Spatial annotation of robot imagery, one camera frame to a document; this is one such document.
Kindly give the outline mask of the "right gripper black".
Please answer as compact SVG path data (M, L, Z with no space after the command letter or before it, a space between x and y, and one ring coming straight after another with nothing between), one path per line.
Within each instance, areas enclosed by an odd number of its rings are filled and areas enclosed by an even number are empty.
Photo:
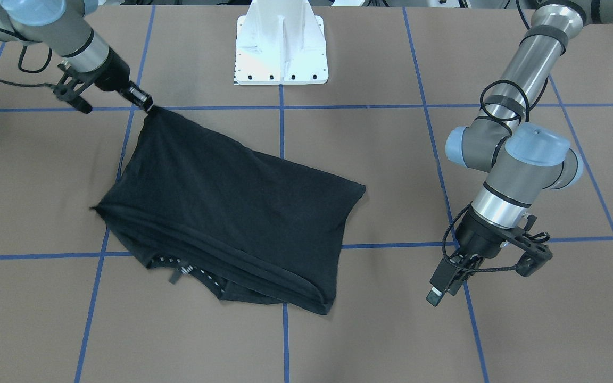
M150 112L153 98L130 80L130 67L114 51L110 49L107 58L99 68L92 71L93 85L105 92L117 92L124 99L139 107L144 112Z

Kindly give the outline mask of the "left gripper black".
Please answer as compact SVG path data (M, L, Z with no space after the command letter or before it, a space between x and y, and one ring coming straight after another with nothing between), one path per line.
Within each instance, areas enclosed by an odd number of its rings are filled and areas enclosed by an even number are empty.
M458 269L454 263L466 269L479 269L484 260L498 255L504 242L499 235L500 229L503 228L484 220L474 209L467 209L455 231L458 249L451 262L440 260L430 279L432 288L426 296L428 303L437 307L446 294L457 295L465 281L475 274Z

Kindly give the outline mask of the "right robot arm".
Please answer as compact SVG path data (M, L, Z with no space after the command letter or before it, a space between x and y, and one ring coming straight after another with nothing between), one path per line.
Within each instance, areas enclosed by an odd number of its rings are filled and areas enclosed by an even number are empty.
M0 42L18 41L24 47L42 43L60 56L63 76L45 87L76 111L92 111L82 93L95 86L149 112L151 96L130 80L129 65L85 19L99 5L98 1L0 1Z

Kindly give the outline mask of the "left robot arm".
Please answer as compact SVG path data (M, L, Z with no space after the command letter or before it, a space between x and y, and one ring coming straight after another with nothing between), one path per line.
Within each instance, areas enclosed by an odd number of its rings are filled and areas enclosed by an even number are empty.
M543 190L580 179L584 162L567 138L532 124L531 112L569 42L596 24L613 24L613 1L540 1L501 78L482 90L478 116L450 132L448 160L487 177L444 233L444 242L455 234L457 249L441 245L426 298L432 306L477 273L529 277L552 259L548 233L531 233L530 208Z

